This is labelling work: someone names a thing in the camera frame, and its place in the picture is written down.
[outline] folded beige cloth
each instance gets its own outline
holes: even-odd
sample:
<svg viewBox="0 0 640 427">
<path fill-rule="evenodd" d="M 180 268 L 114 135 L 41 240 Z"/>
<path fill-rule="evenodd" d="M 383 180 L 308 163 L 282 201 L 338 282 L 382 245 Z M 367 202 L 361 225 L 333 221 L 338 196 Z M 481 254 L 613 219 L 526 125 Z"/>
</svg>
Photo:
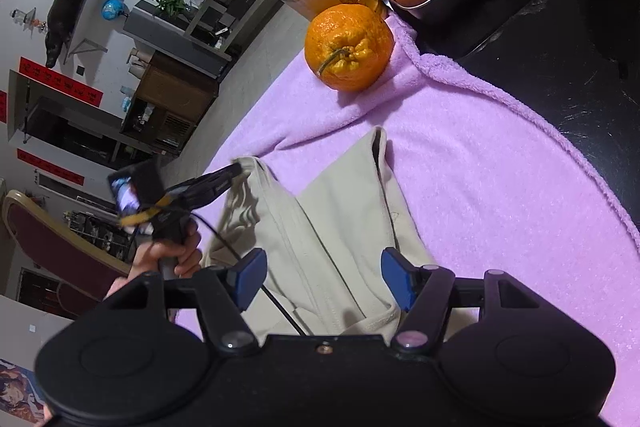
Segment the folded beige cloth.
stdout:
<svg viewBox="0 0 640 427">
<path fill-rule="evenodd" d="M 240 255 L 264 249 L 265 286 L 309 334 L 379 333 L 389 341 L 401 311 L 382 279 L 380 254 L 396 247 L 415 266 L 433 262 L 385 150 L 385 131 L 372 129 L 297 198 L 258 158 L 239 159 L 244 173 L 226 195 L 218 230 Z M 203 262 L 235 260 L 213 240 Z M 263 292 L 243 316 L 261 341 L 296 333 Z"/>
</svg>

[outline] purple towel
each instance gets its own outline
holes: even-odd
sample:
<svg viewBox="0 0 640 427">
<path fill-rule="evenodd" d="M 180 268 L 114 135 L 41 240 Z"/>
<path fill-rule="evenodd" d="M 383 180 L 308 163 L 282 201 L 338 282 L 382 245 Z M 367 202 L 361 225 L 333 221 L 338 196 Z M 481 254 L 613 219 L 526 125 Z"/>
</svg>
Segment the purple towel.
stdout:
<svg viewBox="0 0 640 427">
<path fill-rule="evenodd" d="M 384 126 L 387 161 L 437 263 L 459 277 L 503 269 L 593 331 L 617 363 L 604 418 L 639 426 L 640 235 L 625 209 L 539 115 L 449 58 L 420 56 L 413 30 L 394 15 L 387 23 L 396 47 L 370 89 L 328 89 L 299 54 L 207 172 L 260 156 L 299 193 Z M 215 223 L 221 204 L 202 215 Z M 193 316 L 181 322 L 195 329 Z"/>
</svg>

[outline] green plant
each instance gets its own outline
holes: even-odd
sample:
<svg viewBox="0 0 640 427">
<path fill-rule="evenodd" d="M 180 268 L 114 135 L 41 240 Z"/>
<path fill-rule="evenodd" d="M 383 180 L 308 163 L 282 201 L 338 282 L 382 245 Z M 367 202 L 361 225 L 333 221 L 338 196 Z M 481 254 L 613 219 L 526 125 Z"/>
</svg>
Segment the green plant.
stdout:
<svg viewBox="0 0 640 427">
<path fill-rule="evenodd" d="M 188 12 L 186 0 L 154 0 L 158 5 L 156 12 L 165 13 L 168 17 L 173 18 Z"/>
</svg>

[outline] blue globe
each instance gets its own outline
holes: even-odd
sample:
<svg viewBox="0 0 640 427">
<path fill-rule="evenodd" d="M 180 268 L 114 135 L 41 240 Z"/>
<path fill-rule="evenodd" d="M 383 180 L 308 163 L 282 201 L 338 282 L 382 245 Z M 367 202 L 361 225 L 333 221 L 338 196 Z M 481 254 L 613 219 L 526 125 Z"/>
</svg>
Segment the blue globe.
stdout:
<svg viewBox="0 0 640 427">
<path fill-rule="evenodd" d="M 126 9 L 126 5 L 121 0 L 107 0 L 102 5 L 102 16 L 108 21 L 113 21 L 120 17 Z"/>
</svg>

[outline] animal figurine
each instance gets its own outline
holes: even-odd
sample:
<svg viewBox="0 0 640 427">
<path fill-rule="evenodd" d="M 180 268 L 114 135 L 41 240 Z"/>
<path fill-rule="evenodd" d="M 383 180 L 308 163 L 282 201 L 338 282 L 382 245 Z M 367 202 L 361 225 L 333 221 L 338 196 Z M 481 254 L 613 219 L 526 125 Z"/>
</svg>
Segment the animal figurine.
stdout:
<svg viewBox="0 0 640 427">
<path fill-rule="evenodd" d="M 84 0 L 53 0 L 49 14 L 47 15 L 47 36 L 45 47 L 47 49 L 47 68 L 56 65 L 56 61 L 62 53 L 62 44 L 69 48 L 71 35 L 76 27 L 78 12 Z"/>
</svg>

